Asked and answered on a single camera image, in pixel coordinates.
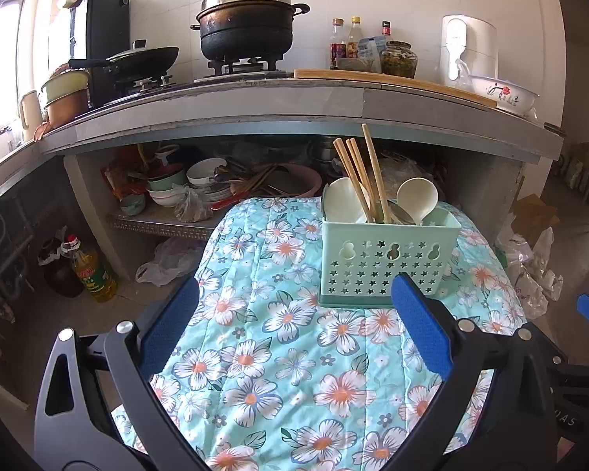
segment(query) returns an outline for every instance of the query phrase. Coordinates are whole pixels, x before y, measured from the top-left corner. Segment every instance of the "utensil holder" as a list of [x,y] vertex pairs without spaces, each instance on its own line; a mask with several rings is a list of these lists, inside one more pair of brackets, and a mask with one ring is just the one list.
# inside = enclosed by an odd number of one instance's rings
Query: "utensil holder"
[[426,296],[437,291],[460,223],[436,207],[423,225],[334,223],[323,217],[319,304],[330,308],[389,308],[391,284],[408,273]]

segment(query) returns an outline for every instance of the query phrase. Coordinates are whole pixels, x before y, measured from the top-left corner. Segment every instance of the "cooking oil bottle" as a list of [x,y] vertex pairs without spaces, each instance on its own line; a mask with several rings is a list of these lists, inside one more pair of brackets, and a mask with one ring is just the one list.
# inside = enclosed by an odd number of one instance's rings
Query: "cooking oil bottle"
[[79,238],[72,234],[61,244],[61,251],[96,301],[105,303],[113,298],[118,284],[101,264],[98,252],[92,246],[82,246]]

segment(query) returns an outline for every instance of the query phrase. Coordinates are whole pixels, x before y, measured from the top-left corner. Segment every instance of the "pan handle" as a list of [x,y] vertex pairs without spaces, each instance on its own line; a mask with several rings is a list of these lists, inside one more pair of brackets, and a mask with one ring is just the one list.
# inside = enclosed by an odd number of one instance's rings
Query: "pan handle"
[[91,67],[107,67],[110,64],[111,62],[108,60],[76,60],[74,58],[68,60],[68,65],[70,66],[70,69],[89,69]]
[[301,12],[295,12],[293,17],[296,15],[307,14],[309,12],[309,5],[306,4],[294,4],[293,9],[301,10]]

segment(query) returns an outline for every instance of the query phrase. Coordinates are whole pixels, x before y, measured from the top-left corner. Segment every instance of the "blue floral fabric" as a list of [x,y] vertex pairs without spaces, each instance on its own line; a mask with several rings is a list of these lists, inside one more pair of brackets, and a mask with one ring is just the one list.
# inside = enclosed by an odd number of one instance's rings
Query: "blue floral fabric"
[[[473,223],[442,205],[462,230],[435,297],[512,334],[525,319],[506,274]],[[319,307],[321,224],[319,198],[250,199],[207,243],[199,306],[151,385],[214,470],[377,471],[439,388],[394,309]],[[481,374],[448,450],[466,443],[490,380]],[[144,451],[122,406],[113,417]]]

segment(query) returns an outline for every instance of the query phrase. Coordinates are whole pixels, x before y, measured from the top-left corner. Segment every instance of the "wooden cutting board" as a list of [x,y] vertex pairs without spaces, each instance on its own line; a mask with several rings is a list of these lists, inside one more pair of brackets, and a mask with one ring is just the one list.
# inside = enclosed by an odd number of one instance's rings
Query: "wooden cutting board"
[[388,74],[361,73],[356,71],[340,71],[337,69],[295,69],[294,77],[298,80],[342,80],[342,81],[365,81],[367,83],[393,84],[407,88],[418,88],[428,92],[441,93],[465,101],[471,101],[488,108],[496,108],[497,101],[481,95],[444,86],[443,84],[432,83],[431,81],[413,80],[401,76],[390,76]]

